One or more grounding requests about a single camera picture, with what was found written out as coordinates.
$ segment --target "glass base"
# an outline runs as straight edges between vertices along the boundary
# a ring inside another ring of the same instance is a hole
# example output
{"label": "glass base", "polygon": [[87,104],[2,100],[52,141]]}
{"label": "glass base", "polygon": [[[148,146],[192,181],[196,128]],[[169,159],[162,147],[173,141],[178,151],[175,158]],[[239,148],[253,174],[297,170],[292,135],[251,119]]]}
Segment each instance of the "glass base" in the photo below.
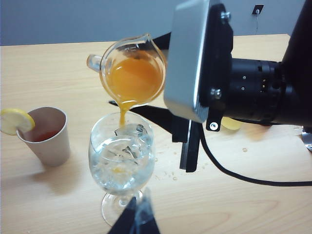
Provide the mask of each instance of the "glass base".
{"label": "glass base", "polygon": [[133,196],[135,196],[138,201],[142,198],[143,193],[139,190],[135,195],[130,196],[105,194],[102,200],[101,211],[102,216],[108,225],[113,226]]}

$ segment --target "gray wall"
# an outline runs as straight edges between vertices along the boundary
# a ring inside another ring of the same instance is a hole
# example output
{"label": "gray wall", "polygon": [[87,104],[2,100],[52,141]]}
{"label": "gray wall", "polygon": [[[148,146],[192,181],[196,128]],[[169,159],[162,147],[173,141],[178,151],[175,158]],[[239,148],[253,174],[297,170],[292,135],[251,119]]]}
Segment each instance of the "gray wall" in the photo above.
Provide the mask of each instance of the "gray wall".
{"label": "gray wall", "polygon": [[[1,45],[108,41],[171,30],[185,0],[1,0]],[[264,4],[257,34],[291,34],[304,0],[221,0],[235,35],[256,33],[251,15]]]}

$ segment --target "glass stem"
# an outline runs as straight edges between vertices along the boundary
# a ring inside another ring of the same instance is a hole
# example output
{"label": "glass stem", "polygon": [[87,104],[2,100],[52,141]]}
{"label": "glass stem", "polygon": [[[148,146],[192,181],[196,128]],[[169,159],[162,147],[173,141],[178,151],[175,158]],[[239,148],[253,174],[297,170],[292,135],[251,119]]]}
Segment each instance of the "glass stem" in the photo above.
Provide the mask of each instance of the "glass stem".
{"label": "glass stem", "polygon": [[127,196],[122,196],[120,199],[119,199],[119,205],[120,206],[126,206],[129,202],[129,197]]}

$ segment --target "paper cup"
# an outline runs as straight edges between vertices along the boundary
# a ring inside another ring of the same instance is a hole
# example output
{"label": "paper cup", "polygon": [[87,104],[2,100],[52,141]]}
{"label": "paper cup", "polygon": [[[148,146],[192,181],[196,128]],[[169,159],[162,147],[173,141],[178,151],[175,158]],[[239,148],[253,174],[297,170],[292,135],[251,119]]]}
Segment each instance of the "paper cup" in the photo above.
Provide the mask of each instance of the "paper cup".
{"label": "paper cup", "polygon": [[67,116],[55,107],[39,107],[28,112],[34,119],[33,130],[22,133],[17,130],[18,137],[47,166],[59,166],[70,155],[67,132]]}

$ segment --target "wooden table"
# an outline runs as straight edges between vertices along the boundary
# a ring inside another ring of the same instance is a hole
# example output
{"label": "wooden table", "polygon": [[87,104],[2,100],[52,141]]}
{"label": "wooden table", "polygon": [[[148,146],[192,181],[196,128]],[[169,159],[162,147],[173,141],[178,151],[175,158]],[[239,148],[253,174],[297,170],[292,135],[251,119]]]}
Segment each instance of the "wooden table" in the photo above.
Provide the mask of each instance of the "wooden table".
{"label": "wooden table", "polygon": [[[233,57],[280,61],[288,35],[234,38]],[[98,75],[86,66],[111,42],[1,47],[1,108],[56,106],[69,117],[70,159],[46,168],[16,136],[1,133],[1,233],[102,234],[105,192],[88,167],[93,124],[118,111]],[[164,107],[162,97],[152,105]],[[156,166],[147,186],[164,234],[312,233],[312,188],[250,184],[221,173],[200,149],[197,171],[179,169],[180,143],[152,124]],[[243,124],[239,131],[206,132],[212,152],[226,168],[266,180],[312,179],[312,154],[296,126]]]}

